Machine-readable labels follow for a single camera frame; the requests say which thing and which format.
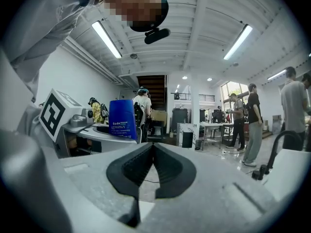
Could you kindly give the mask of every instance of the gray pants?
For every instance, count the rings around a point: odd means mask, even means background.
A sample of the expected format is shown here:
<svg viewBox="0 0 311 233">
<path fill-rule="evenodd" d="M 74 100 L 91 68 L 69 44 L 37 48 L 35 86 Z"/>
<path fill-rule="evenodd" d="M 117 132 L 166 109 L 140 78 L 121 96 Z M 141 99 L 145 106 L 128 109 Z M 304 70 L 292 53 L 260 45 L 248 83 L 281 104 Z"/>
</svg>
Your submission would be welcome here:
<svg viewBox="0 0 311 233">
<path fill-rule="evenodd" d="M 244 154 L 244 161 L 246 163 L 252 163 L 256 160 L 261 147 L 262 142 L 262 125 L 258 125 L 258 122 L 249 124 L 249 142 Z"/>
</svg>

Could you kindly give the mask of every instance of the gray floor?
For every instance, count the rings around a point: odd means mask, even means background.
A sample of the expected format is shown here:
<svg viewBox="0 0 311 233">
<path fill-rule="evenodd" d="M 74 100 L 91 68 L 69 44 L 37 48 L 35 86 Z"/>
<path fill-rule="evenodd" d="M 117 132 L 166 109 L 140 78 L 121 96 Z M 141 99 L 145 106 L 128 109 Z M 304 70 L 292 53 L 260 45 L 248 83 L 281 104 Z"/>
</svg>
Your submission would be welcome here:
<svg viewBox="0 0 311 233">
<path fill-rule="evenodd" d="M 276 135 L 272 135 L 266 139 L 263 139 L 259 154 L 256 159 L 257 166 L 250 167 L 245 166 L 242 163 L 244 153 L 239 153 L 236 150 L 227 149 L 225 145 L 221 145 L 219 149 L 219 143 L 209 144 L 204 146 L 204 150 L 197 150 L 197 152 L 202 154 L 211 154 L 221 158 L 225 162 L 229 162 L 231 165 L 235 166 L 237 170 L 245 173 L 246 175 L 252 175 L 252 171 L 259 169 L 260 165 L 267 164 L 272 145 Z M 278 149 L 280 150 L 282 146 L 282 141 L 280 140 Z M 160 187 L 159 178 L 154 166 L 151 167 L 145 181 L 139 188 L 139 200 L 146 202 L 155 201 L 155 192 Z"/>
</svg>

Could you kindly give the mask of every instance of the railing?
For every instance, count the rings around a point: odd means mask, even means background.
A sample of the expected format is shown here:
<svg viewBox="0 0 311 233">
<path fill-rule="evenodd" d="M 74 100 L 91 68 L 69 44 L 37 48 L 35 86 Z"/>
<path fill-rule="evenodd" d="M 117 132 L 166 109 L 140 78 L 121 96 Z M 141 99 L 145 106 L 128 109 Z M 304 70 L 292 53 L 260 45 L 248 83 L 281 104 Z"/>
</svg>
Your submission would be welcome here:
<svg viewBox="0 0 311 233">
<path fill-rule="evenodd" d="M 178 100 L 191 100 L 191 94 L 179 93 L 179 99 Z M 200 101 L 207 101 L 207 102 L 215 102 L 215 96 L 214 95 L 199 94 L 199 100 Z"/>
</svg>

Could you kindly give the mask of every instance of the yellow object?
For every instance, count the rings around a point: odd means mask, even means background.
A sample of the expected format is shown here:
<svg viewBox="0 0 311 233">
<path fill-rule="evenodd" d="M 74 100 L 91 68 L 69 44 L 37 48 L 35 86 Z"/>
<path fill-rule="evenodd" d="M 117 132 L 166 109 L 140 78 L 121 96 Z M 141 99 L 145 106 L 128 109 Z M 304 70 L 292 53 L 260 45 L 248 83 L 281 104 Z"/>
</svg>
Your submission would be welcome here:
<svg viewBox="0 0 311 233">
<path fill-rule="evenodd" d="M 166 126 L 166 120 L 167 120 L 167 112 L 166 111 L 152 110 L 150 118 L 153 121 L 163 121 L 164 127 L 165 127 Z"/>
<path fill-rule="evenodd" d="M 101 105 L 99 103 L 95 102 L 92 104 L 92 111 L 94 122 L 104 123 L 104 119 L 101 115 Z"/>
</svg>

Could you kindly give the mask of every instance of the black faucet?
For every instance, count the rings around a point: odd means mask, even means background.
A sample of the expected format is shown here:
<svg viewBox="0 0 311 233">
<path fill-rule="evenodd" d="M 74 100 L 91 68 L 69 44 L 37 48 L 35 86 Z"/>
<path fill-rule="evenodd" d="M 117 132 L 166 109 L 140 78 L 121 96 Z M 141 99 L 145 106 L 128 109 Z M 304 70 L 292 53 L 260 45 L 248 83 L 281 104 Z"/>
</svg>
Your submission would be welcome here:
<svg viewBox="0 0 311 233">
<path fill-rule="evenodd" d="M 301 144 L 301 138 L 296 132 L 289 131 L 289 130 L 282 131 L 274 140 L 270 159 L 269 159 L 269 162 L 267 164 L 267 169 L 265 171 L 265 174 L 269 174 L 269 172 L 270 172 L 269 170 L 273 168 L 274 159 L 276 158 L 276 155 L 277 155 L 276 150 L 277 150 L 277 146 L 278 146 L 278 141 L 284 135 L 291 135 L 293 137 L 293 140 L 296 142 L 297 146 L 300 146 L 300 144 Z"/>
</svg>

